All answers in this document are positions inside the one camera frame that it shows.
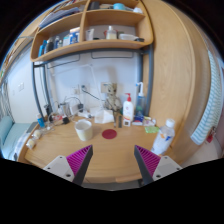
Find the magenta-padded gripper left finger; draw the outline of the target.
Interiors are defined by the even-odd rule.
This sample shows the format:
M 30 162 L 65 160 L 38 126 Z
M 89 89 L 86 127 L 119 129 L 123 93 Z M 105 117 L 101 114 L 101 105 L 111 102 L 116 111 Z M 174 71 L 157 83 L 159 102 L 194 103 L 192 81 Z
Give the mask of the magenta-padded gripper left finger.
M 81 186 L 92 156 L 93 146 L 89 145 L 67 157 L 57 156 L 44 170 Z

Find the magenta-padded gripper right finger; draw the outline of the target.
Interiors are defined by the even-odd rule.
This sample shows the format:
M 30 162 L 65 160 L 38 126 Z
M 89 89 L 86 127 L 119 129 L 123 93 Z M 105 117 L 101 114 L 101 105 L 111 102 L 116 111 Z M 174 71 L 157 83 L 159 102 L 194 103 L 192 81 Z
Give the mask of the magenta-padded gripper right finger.
M 145 185 L 182 169 L 169 156 L 160 157 L 138 145 L 134 147 L 134 156 Z

